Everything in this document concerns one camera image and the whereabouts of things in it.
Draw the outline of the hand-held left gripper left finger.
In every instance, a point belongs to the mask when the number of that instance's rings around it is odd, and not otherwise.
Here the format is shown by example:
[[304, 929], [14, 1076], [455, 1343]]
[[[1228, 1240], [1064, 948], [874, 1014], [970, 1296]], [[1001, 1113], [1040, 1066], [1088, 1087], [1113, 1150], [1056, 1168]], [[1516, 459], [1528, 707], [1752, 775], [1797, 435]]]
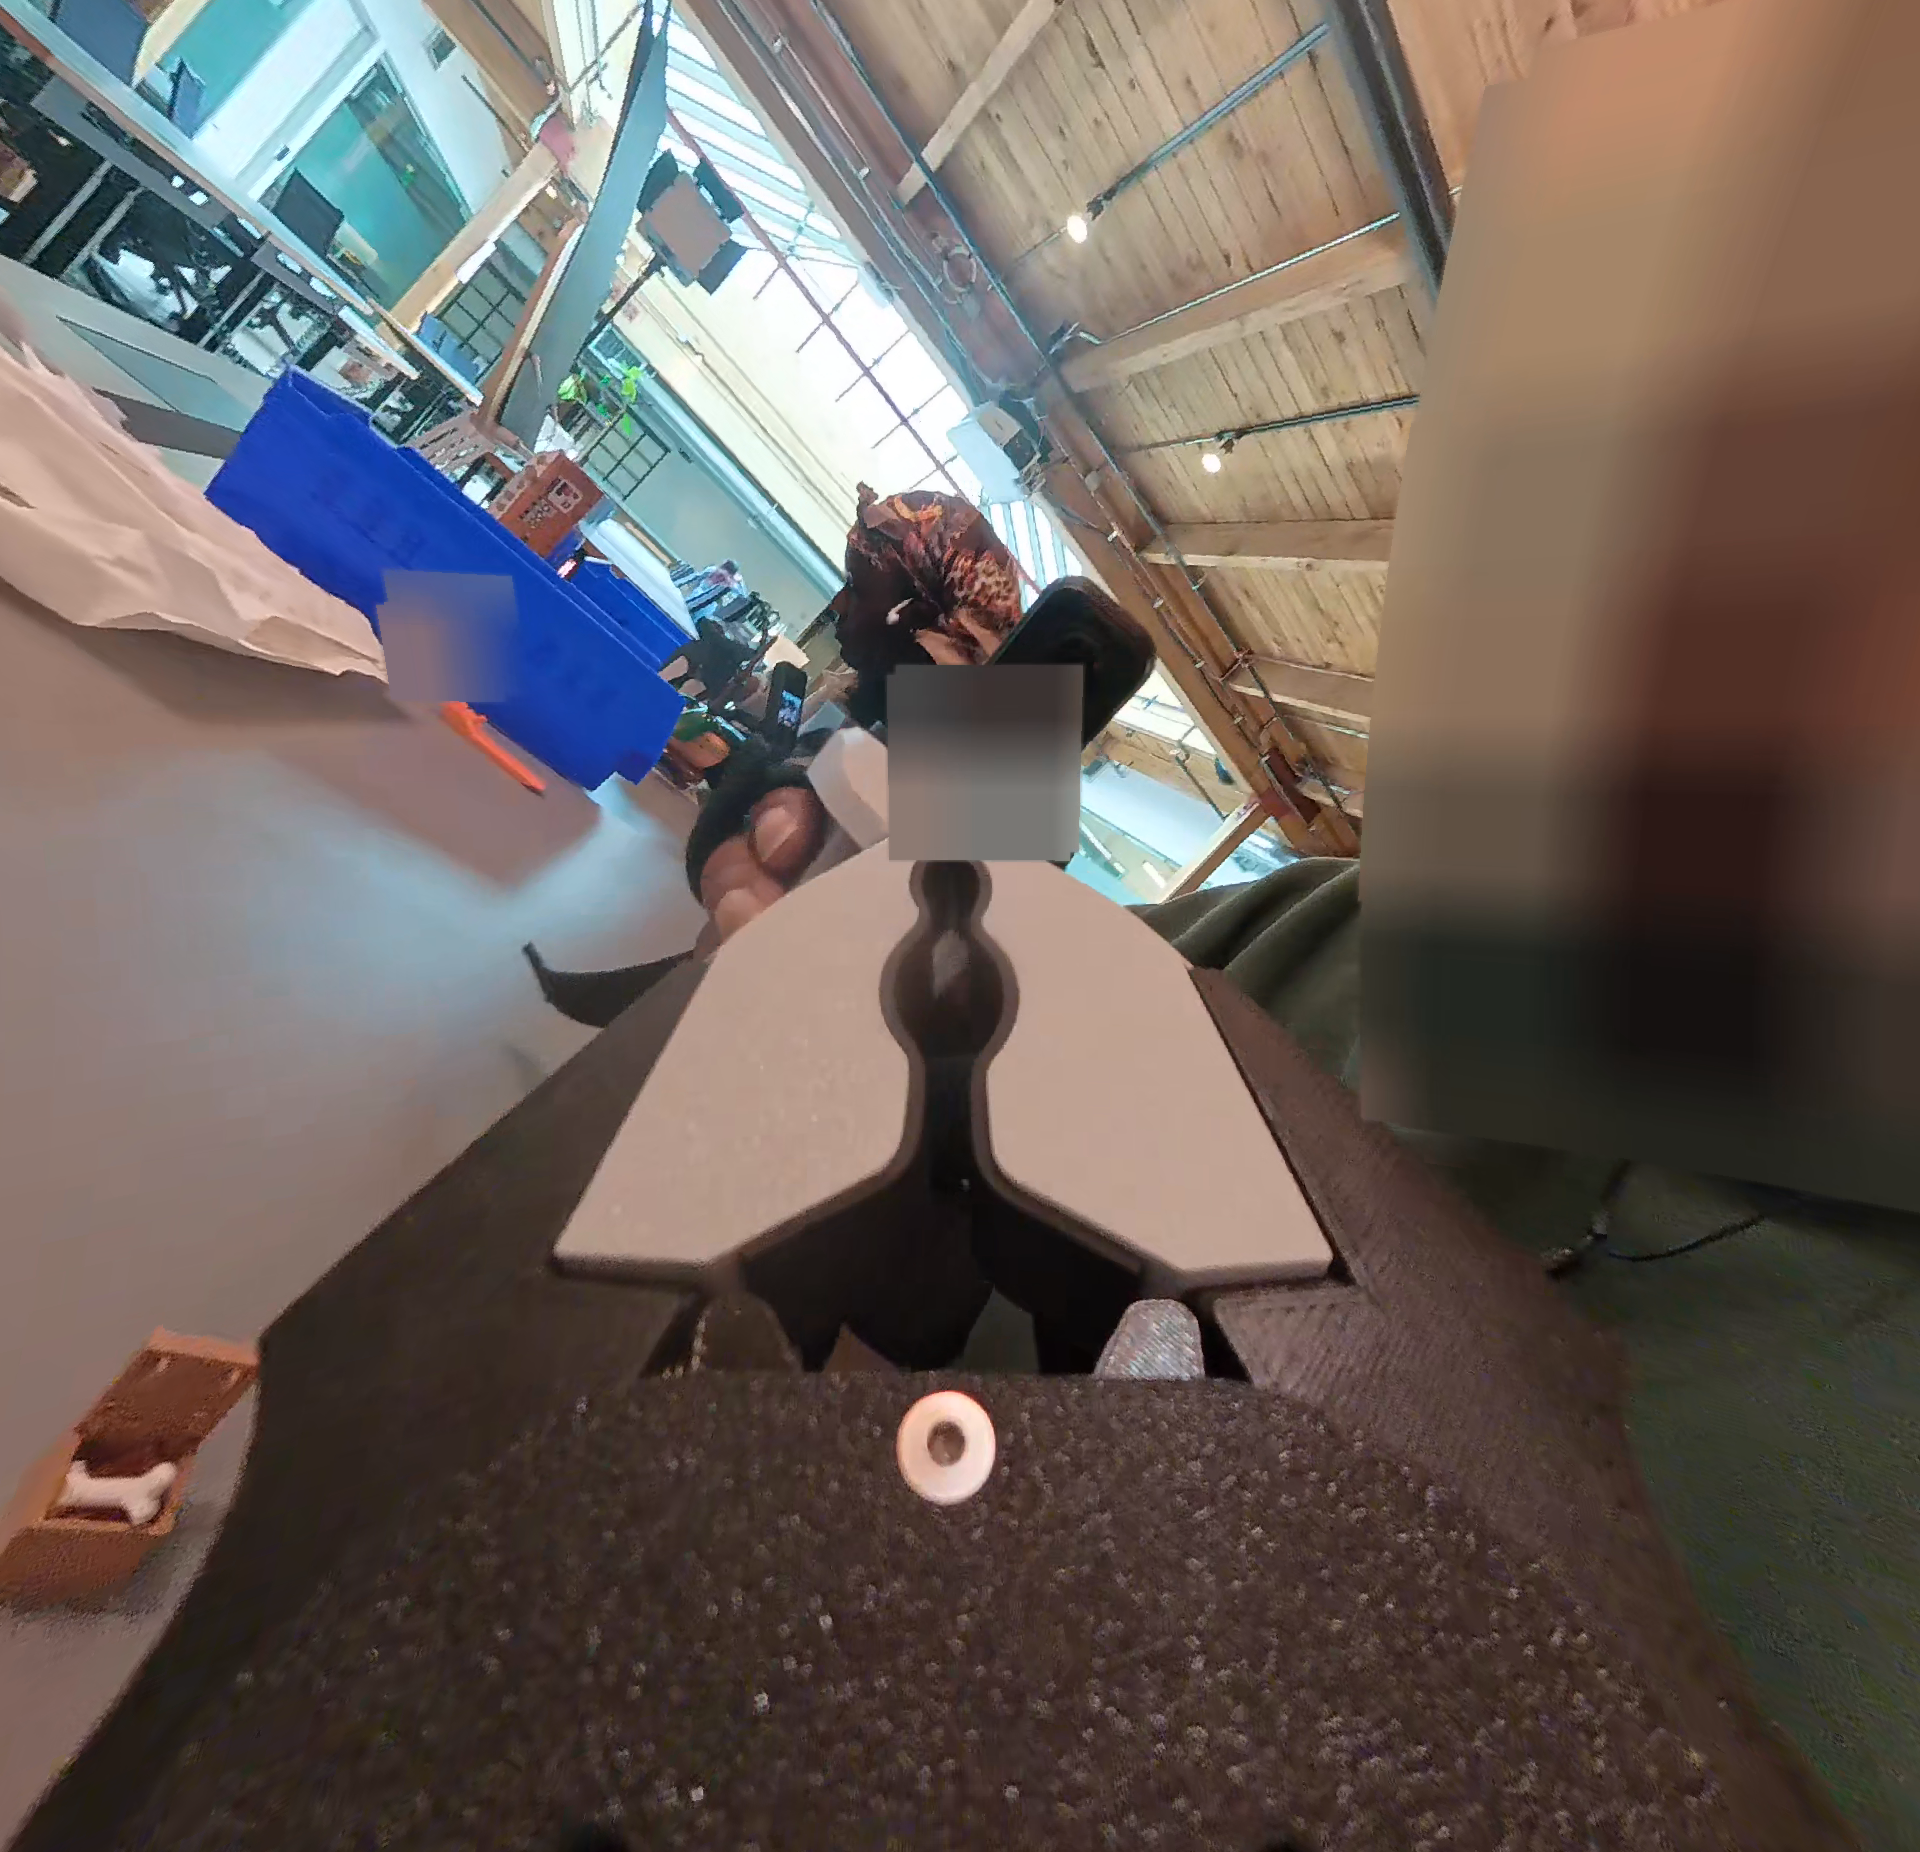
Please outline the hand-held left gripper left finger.
[[849, 1331], [933, 1364], [927, 1084], [883, 994], [923, 917], [912, 866], [853, 859], [699, 964], [554, 1267], [751, 1294], [812, 1361]]

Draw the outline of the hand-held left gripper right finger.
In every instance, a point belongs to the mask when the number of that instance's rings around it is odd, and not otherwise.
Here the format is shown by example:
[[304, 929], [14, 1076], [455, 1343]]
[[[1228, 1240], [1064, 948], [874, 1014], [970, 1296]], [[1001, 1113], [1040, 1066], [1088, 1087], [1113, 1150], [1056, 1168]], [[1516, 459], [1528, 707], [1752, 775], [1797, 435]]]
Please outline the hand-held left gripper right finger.
[[1202, 1334], [1241, 1296], [1336, 1287], [1336, 1240], [1188, 961], [1061, 867], [973, 869], [973, 1247], [1041, 1370], [1091, 1370], [1126, 1311]]

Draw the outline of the brown toy chest lid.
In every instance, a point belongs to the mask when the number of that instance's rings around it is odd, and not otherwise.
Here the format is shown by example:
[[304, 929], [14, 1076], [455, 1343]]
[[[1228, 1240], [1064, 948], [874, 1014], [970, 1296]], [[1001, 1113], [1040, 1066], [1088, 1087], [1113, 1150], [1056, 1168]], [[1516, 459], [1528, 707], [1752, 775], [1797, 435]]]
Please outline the brown toy chest lid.
[[76, 1458], [93, 1474], [129, 1476], [183, 1463], [252, 1389], [252, 1343], [156, 1331], [76, 1423]]

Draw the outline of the white toy bone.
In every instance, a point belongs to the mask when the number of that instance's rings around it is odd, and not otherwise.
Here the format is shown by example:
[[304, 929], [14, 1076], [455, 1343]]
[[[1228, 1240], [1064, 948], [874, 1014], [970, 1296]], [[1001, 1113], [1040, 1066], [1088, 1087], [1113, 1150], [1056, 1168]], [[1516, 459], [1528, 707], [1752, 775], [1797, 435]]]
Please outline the white toy bone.
[[113, 1518], [133, 1527], [156, 1522], [170, 1508], [181, 1467], [161, 1460], [129, 1474], [105, 1474], [75, 1458], [62, 1481], [62, 1493], [48, 1507], [62, 1518]]

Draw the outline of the brown toy chest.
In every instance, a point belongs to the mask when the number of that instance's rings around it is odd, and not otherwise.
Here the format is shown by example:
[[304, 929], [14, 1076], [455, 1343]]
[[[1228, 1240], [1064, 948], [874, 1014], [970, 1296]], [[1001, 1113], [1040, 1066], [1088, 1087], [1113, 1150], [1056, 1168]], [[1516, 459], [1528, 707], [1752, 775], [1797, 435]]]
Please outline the brown toy chest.
[[194, 1456], [179, 1467], [170, 1508], [144, 1527], [113, 1518], [62, 1518], [48, 1507], [62, 1493], [68, 1465], [76, 1458], [76, 1432], [64, 1432], [36, 1458], [3, 1513], [3, 1600], [7, 1604], [55, 1604], [99, 1600], [119, 1590], [172, 1537], [188, 1488]]

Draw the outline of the wooden-top office desk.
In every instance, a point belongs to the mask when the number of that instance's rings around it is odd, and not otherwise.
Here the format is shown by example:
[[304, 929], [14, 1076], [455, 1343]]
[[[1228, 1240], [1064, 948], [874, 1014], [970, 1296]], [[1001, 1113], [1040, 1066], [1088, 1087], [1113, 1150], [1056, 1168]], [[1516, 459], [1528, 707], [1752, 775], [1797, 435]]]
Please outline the wooden-top office desk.
[[227, 275], [181, 328], [185, 338], [214, 348], [254, 306], [289, 295], [304, 299], [324, 323], [311, 362], [328, 348], [352, 344], [397, 375], [423, 375], [425, 357], [415, 353], [414, 337], [382, 306], [279, 215], [229, 194], [192, 158], [190, 142], [172, 119], [131, 86], [103, 75], [91, 54], [48, 16], [28, 0], [3, 0], [3, 26], [5, 54], [33, 59], [39, 73], [26, 111], [55, 136], [99, 160], [100, 170], [86, 180], [87, 192], [108, 180], [129, 196], [144, 194], [227, 247]]

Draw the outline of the person's right hand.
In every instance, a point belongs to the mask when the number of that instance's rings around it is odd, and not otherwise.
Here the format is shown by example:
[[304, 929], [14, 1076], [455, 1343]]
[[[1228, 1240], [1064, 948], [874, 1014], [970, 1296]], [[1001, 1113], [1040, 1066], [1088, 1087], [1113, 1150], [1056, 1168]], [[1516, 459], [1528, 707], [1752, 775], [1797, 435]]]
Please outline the person's right hand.
[[704, 916], [696, 951], [712, 954], [778, 904], [821, 856], [826, 827], [822, 801], [793, 764], [718, 791], [686, 851], [687, 884]]

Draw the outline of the white ceiling box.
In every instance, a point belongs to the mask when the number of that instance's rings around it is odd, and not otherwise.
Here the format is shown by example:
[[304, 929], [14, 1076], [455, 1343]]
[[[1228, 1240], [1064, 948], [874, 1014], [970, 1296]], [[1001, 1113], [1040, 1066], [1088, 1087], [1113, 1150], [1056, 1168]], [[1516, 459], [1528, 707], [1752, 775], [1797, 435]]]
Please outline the white ceiling box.
[[949, 444], [985, 505], [1016, 505], [1045, 480], [1048, 442], [1021, 406], [990, 399], [949, 429]]

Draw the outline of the orange brick separator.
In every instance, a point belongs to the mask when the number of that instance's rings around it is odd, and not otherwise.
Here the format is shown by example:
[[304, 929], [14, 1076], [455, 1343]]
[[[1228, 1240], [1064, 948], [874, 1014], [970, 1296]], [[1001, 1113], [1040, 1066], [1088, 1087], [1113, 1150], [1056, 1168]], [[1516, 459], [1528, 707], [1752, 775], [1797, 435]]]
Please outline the orange brick separator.
[[447, 730], [464, 738], [470, 749], [479, 751], [490, 764], [510, 775], [515, 784], [536, 795], [547, 793], [548, 784], [541, 780], [541, 775], [532, 771], [526, 763], [523, 763], [514, 751], [510, 751], [494, 736], [487, 720], [481, 713], [474, 713], [466, 701], [440, 704], [437, 717]]

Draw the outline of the brown printed carton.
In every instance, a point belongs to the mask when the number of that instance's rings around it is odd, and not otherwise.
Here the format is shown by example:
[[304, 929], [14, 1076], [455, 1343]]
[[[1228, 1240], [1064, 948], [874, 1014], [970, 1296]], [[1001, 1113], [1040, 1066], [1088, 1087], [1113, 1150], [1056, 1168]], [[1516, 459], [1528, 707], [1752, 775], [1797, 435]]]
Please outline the brown printed carton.
[[487, 503], [487, 511], [543, 563], [560, 563], [597, 514], [605, 493], [581, 461], [540, 453]]

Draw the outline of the black hanging light panel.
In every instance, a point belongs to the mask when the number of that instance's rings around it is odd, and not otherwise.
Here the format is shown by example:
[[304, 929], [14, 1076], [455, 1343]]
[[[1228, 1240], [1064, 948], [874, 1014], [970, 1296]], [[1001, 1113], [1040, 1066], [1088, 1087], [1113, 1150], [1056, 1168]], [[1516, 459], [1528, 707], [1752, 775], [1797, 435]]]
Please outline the black hanging light panel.
[[641, 186], [635, 224], [648, 246], [639, 280], [666, 272], [686, 287], [712, 295], [747, 255], [733, 235], [747, 209], [712, 163], [682, 163], [661, 149]]

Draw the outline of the grey panel book stand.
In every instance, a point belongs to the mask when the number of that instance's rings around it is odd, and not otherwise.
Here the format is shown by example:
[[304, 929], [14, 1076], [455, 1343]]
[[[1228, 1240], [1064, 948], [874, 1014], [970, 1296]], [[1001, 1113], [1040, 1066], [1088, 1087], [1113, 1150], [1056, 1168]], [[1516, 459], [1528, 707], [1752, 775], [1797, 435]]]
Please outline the grey panel book stand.
[[641, 0], [635, 61], [599, 194], [578, 229], [548, 258], [490, 373], [487, 418], [526, 455], [537, 450], [548, 409], [612, 299], [614, 273], [666, 130], [667, 26], [669, 5]]

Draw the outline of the blue plastic bin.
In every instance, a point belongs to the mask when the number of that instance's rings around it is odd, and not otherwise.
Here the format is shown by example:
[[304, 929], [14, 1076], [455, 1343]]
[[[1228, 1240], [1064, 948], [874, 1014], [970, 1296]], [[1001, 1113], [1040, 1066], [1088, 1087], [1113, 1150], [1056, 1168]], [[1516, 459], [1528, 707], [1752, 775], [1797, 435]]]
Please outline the blue plastic bin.
[[375, 625], [397, 697], [468, 707], [581, 789], [638, 782], [682, 717], [661, 654], [349, 399], [279, 375], [204, 496]]

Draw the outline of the white crumpled paper bag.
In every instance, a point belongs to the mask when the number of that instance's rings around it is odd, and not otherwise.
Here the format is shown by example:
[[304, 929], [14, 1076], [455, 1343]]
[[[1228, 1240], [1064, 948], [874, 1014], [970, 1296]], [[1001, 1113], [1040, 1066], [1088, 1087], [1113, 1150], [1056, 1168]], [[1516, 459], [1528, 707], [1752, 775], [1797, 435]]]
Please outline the white crumpled paper bag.
[[3, 359], [3, 576], [62, 619], [387, 679], [368, 617], [282, 560], [33, 353]]

